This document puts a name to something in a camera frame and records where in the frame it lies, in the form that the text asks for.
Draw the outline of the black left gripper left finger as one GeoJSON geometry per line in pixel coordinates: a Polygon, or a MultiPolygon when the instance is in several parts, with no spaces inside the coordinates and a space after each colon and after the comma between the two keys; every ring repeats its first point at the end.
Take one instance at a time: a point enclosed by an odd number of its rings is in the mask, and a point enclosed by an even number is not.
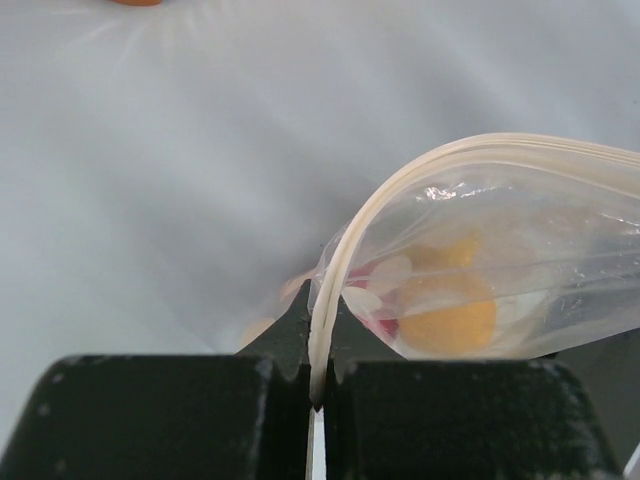
{"type": "Polygon", "coordinates": [[[5,479],[305,479],[310,287],[233,355],[77,355],[35,384],[5,479]]]}

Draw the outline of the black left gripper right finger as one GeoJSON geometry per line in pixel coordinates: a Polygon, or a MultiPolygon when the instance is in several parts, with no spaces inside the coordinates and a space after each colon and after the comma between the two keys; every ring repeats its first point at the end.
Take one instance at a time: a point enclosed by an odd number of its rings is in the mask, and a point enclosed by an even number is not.
{"type": "Polygon", "coordinates": [[[583,384],[549,359],[407,360],[338,307],[324,395],[331,479],[618,479],[583,384]]]}

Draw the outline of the orange fake bell pepper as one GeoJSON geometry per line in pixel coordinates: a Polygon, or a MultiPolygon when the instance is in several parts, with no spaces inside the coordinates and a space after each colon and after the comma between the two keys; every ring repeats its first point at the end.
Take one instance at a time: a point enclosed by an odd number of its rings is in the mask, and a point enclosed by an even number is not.
{"type": "Polygon", "coordinates": [[[461,356],[489,345],[497,305],[472,269],[481,241],[470,234],[446,247],[405,250],[411,276],[398,294],[398,333],[408,347],[437,356],[461,356]]]}

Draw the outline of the clear zip top bag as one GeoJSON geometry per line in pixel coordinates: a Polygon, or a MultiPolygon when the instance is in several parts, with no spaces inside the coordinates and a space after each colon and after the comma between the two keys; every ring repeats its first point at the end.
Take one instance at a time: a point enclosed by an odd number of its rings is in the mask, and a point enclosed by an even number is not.
{"type": "Polygon", "coordinates": [[[407,359],[525,359],[639,326],[639,156],[533,134],[484,134],[386,180],[287,282],[252,342],[303,287],[312,373],[345,307],[407,359]]]}

